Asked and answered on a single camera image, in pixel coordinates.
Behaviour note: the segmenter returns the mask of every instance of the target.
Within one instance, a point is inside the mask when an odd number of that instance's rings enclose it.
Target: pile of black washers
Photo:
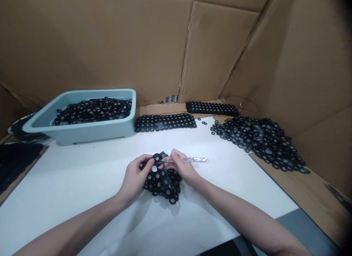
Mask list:
[[[54,119],[54,125],[70,125],[126,118],[131,113],[132,99],[98,98],[70,104]]]
[[[196,128],[194,117],[182,113],[175,115],[143,115],[135,123],[136,132],[163,131],[174,128]]]
[[[153,155],[154,165],[148,173],[143,188],[151,192],[153,196],[159,195],[165,197],[169,200],[170,204],[174,205],[179,200],[182,178],[176,170],[166,169],[164,163],[161,161],[165,157],[167,157],[165,152]],[[139,165],[141,170],[146,166],[148,160],[146,159]]]
[[[275,169],[310,173],[304,168],[305,162],[298,156],[291,138],[285,136],[285,131],[279,124],[269,118],[253,119],[237,116],[225,120],[223,125],[215,121],[210,130],[213,135],[217,134],[239,148],[245,147],[247,153],[253,151]]]

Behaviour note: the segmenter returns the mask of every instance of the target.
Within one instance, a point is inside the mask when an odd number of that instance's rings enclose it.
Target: white table surface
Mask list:
[[[114,195],[135,157],[169,154],[173,148],[188,156],[208,157],[208,163],[194,164],[201,176],[273,218],[298,208],[244,150],[210,133],[213,117],[196,123],[194,129],[137,133],[71,146],[51,142],[0,207],[0,255],[12,255],[52,227]],[[238,235],[182,181],[176,205],[142,191],[79,255],[193,256]]]

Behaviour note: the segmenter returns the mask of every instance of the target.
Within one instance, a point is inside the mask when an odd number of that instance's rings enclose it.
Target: black washer with mesh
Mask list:
[[[189,113],[227,115],[232,117],[239,115],[238,109],[231,104],[190,101],[186,103],[186,108]]]
[[[174,205],[179,200],[179,193],[181,192],[180,182],[182,178],[176,170],[166,169],[161,160],[167,156],[165,152],[153,155],[154,165],[148,173],[143,188],[151,192],[153,196],[159,195],[165,197],[169,200],[170,204]],[[149,159],[146,159],[142,162],[139,168],[143,170],[148,161]]]
[[[215,121],[210,128],[221,139],[231,141],[245,152],[253,151],[256,156],[275,169],[282,171],[299,171],[310,173],[304,166],[306,163],[298,156],[291,138],[278,123],[269,118],[253,119],[237,116],[225,120],[223,125]]]
[[[175,115],[143,115],[135,123],[136,132],[163,131],[174,128],[196,128],[194,117],[182,113]]]

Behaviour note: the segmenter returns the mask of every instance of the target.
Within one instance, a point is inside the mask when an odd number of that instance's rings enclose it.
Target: light blue plastic tub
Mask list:
[[[57,109],[92,98],[132,99],[131,113],[118,120],[54,126]],[[136,91],[133,89],[77,90],[65,92],[43,107],[24,126],[28,133],[44,133],[64,145],[92,140],[131,137],[135,134]]]

